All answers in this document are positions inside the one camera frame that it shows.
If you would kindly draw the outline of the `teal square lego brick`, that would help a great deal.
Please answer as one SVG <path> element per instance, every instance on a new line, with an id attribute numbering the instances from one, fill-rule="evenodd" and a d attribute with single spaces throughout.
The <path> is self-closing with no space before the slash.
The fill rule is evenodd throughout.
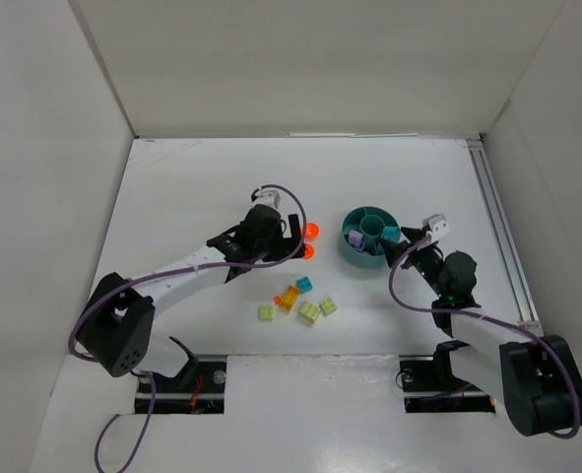
<path id="1" fill-rule="evenodd" d="M 398 243 L 401 238 L 401 230 L 398 226 L 385 226 L 381 233 L 381 238 Z"/>

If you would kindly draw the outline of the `teal round divided container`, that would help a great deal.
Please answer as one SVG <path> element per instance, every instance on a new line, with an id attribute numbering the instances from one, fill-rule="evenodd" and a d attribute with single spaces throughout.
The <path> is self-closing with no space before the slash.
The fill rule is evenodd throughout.
<path id="1" fill-rule="evenodd" d="M 396 219 L 378 207 L 363 206 L 353 209 L 344 219 L 339 237 L 339 249 L 343 258 L 360 269 L 380 269 L 385 265 L 385 253 L 381 233 L 385 226 L 399 226 Z M 350 231 L 363 233 L 364 248 L 357 251 L 348 244 Z"/>

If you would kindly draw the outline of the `teal rounded lego piece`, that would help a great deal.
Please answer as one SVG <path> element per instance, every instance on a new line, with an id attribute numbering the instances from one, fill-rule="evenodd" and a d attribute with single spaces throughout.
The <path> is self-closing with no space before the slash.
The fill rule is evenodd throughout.
<path id="1" fill-rule="evenodd" d="M 313 285 L 308 277 L 302 277 L 296 281 L 296 286 L 301 294 L 305 294 L 313 289 Z"/>

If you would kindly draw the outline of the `purple lego brick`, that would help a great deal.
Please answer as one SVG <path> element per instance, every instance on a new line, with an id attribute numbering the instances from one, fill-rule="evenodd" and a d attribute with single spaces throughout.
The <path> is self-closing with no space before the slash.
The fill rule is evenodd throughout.
<path id="1" fill-rule="evenodd" d="M 352 230 L 348 234 L 348 244 L 357 251 L 362 251 L 364 248 L 363 233 Z"/>

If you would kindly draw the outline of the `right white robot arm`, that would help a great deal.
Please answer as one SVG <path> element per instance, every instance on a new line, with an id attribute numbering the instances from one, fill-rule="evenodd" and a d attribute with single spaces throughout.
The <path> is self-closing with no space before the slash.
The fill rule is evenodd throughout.
<path id="1" fill-rule="evenodd" d="M 470 384 L 494 398 L 524 437 L 573 438 L 582 427 L 582 376 L 566 340 L 486 314 L 473 296 L 469 254 L 443 255 L 427 228 L 404 233 L 404 241 L 380 244 L 392 272 L 416 269 L 436 295 L 422 312 L 449 338 L 433 354 L 442 388 Z"/>

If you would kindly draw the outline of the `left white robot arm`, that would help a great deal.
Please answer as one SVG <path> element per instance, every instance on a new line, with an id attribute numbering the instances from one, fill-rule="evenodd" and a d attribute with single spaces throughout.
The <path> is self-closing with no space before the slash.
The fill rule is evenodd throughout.
<path id="1" fill-rule="evenodd" d="M 303 212 L 282 217 L 256 204 L 240 223 L 157 272 L 136 279 L 116 272 L 104 276 L 72 330 L 70 349 L 81 347 L 79 358 L 100 364 L 113 377 L 137 372 L 186 386 L 198 359 L 178 338 L 155 335 L 156 319 L 253 269 L 302 257 L 304 227 Z"/>

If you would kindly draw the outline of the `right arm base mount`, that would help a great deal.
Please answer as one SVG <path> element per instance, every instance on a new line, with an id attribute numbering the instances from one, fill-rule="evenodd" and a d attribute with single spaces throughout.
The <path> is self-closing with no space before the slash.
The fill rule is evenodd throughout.
<path id="1" fill-rule="evenodd" d="M 449 355 L 464 347 L 463 342 L 448 341 L 438 344 L 432 355 L 399 356 L 395 382 L 407 414 L 495 413 L 493 398 L 450 368 Z"/>

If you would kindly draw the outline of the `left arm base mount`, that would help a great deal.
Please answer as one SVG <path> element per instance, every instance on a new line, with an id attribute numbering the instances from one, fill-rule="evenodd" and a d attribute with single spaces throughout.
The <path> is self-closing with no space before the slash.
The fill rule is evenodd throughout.
<path id="1" fill-rule="evenodd" d="M 216 415 L 225 410 L 227 357 L 196 355 L 174 337 L 153 337 L 137 378 L 136 414 Z"/>

